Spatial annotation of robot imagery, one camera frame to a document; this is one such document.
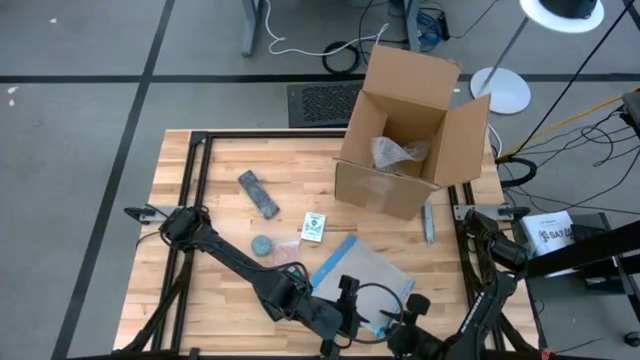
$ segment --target desk leg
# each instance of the desk leg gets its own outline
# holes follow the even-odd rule
[[[405,27],[407,38],[409,39],[409,50],[420,52],[420,40],[418,40],[418,10],[420,0],[404,0]]]
[[[253,43],[258,29],[258,17],[262,10],[262,0],[242,0],[244,6],[244,39],[242,39],[242,56],[253,54]]]

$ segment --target blue plastic folder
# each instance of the blue plastic folder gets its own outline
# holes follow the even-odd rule
[[[311,279],[313,296],[335,301],[340,297],[338,284],[342,275],[349,275],[360,280],[360,285],[378,283],[387,286],[402,300],[413,290],[415,281],[407,274],[391,264],[384,256],[377,254],[355,235],[349,235],[340,247],[327,259]],[[380,310],[398,312],[397,302],[386,291],[378,287],[366,287],[358,291],[356,303],[358,313],[368,323],[366,329],[377,338],[385,335],[389,327],[389,319]]]

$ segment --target yellow cable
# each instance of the yellow cable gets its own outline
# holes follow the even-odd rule
[[[562,120],[562,121],[560,121],[559,123],[557,123],[555,125],[549,126],[548,128],[542,130],[542,132],[540,132],[539,134],[536,134],[536,135],[532,136],[529,141],[533,141],[533,140],[539,139],[539,138],[541,138],[541,137],[543,137],[545,135],[548,135],[548,134],[554,132],[555,130],[557,130],[557,129],[563,127],[563,126],[566,126],[566,125],[572,123],[573,121],[576,121],[576,120],[578,120],[580,118],[583,118],[583,117],[585,117],[585,116],[587,116],[587,115],[589,115],[589,114],[591,114],[591,113],[593,113],[595,111],[598,111],[598,110],[602,109],[603,107],[605,107],[605,106],[607,106],[609,104],[612,104],[612,103],[614,103],[616,101],[619,101],[621,98],[622,98],[621,96],[616,96],[616,97],[611,98],[611,99],[609,99],[609,100],[607,100],[607,101],[605,101],[603,103],[600,103],[600,104],[596,105],[595,107],[593,107],[590,110],[587,110],[587,111],[585,111],[585,112],[583,112],[581,114],[572,116],[572,117],[570,117],[568,119]],[[511,149],[507,150],[507,152],[504,155],[500,156],[498,159],[502,159],[502,158],[507,157],[509,155],[513,155],[516,152],[516,150],[518,150],[518,148],[520,146],[522,146],[523,143],[524,142],[522,142],[522,143],[512,147]]]

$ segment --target lamp shade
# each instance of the lamp shade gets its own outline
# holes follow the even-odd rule
[[[586,19],[571,19],[558,16],[547,10],[540,3],[540,0],[520,0],[520,6],[530,20],[542,27],[562,33],[579,34],[589,32],[602,23],[604,6],[602,6],[601,0],[596,1],[598,3],[591,16]]]

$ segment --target white label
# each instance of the white label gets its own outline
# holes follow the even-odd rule
[[[302,236],[300,237],[303,240],[321,242],[322,232],[324,231],[324,223],[326,219],[326,215],[307,213],[304,216],[304,224],[302,225]]]

